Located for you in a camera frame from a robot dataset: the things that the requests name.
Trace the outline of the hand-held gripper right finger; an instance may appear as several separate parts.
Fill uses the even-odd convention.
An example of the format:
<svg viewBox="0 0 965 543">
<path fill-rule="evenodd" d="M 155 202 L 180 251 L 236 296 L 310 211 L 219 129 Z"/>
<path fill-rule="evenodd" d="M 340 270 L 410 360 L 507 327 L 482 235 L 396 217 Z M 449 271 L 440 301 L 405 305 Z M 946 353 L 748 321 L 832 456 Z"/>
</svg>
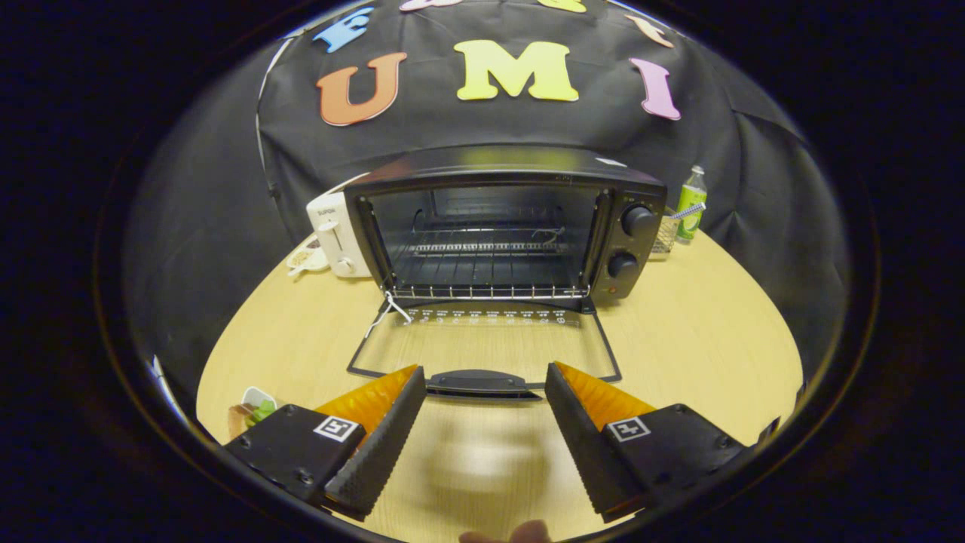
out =
<svg viewBox="0 0 965 543">
<path fill-rule="evenodd" d="M 689 501 L 755 451 L 686 404 L 655 408 L 562 362 L 548 365 L 545 394 L 606 522 Z"/>
</svg>

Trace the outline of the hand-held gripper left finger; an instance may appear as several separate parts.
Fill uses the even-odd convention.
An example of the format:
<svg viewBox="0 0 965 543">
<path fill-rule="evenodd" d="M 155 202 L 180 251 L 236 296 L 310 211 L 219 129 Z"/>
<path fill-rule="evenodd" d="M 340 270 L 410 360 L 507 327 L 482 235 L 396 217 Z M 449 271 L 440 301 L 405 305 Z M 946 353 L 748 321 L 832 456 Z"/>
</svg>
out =
<svg viewBox="0 0 965 543">
<path fill-rule="evenodd" d="M 424 369 L 410 365 L 314 410 L 280 406 L 226 448 L 300 501 L 362 521 L 375 508 L 425 396 Z"/>
</svg>

